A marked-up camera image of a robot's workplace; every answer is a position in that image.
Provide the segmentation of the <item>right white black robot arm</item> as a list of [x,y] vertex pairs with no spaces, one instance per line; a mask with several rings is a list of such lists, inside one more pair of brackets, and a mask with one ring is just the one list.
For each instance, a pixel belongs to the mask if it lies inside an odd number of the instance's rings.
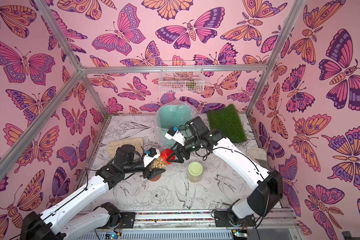
[[263,220],[283,197],[282,175],[255,163],[221,131],[210,130],[200,117],[186,122],[185,127],[191,133],[189,137],[184,137],[179,127],[171,127],[165,134],[167,139],[176,142],[171,148],[172,154],[166,160],[169,163],[183,163],[192,152],[200,149],[207,151],[206,157],[214,154],[221,158],[252,190],[247,198],[235,201],[228,208],[227,218],[231,224],[239,225],[246,217],[254,214]]

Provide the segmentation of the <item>brown jar lid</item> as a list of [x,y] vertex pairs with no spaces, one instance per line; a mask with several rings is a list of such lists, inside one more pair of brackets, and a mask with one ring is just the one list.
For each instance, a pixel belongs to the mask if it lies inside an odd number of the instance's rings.
[[158,180],[161,178],[161,176],[162,176],[162,175],[158,175],[158,176],[154,177],[153,179],[151,179],[150,181],[151,181],[151,182],[156,182],[156,181],[158,181]]

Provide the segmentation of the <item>red lid peanut jar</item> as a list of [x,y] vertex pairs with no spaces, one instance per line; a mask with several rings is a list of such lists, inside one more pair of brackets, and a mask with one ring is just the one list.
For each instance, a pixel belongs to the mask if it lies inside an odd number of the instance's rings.
[[151,163],[150,163],[150,170],[153,169],[165,169],[167,167],[167,163],[165,163],[161,157],[158,157],[156,159],[154,159]]

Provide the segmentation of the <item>red jar lid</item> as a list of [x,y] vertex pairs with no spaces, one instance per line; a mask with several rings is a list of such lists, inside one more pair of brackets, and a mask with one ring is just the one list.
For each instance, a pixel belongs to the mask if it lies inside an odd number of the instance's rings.
[[173,162],[173,160],[175,160],[175,158],[176,156],[173,153],[173,150],[171,149],[164,149],[161,152],[161,159],[165,164],[170,165]]

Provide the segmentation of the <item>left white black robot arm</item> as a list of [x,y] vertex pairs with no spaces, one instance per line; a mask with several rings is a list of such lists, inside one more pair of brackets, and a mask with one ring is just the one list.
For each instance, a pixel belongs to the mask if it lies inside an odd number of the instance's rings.
[[120,211],[110,203],[102,204],[99,209],[77,219],[75,216],[93,200],[125,180],[126,176],[141,173],[143,178],[151,180],[163,173],[164,169],[152,167],[154,160],[160,157],[160,150],[155,148],[143,154],[132,145],[117,148],[114,157],[82,187],[42,213],[28,214],[18,239],[71,240],[98,227],[118,225]]

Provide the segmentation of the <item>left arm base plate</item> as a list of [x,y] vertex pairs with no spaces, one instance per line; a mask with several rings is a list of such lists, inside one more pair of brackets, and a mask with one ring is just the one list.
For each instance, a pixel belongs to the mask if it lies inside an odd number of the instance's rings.
[[109,229],[132,229],[135,223],[135,212],[121,212],[110,215],[106,226]]

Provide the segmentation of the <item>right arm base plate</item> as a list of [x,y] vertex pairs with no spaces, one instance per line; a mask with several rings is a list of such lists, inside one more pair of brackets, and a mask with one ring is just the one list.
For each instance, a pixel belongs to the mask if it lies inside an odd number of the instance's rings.
[[253,227],[255,223],[255,217],[253,215],[239,219],[229,211],[212,210],[211,216],[215,220],[216,227]]

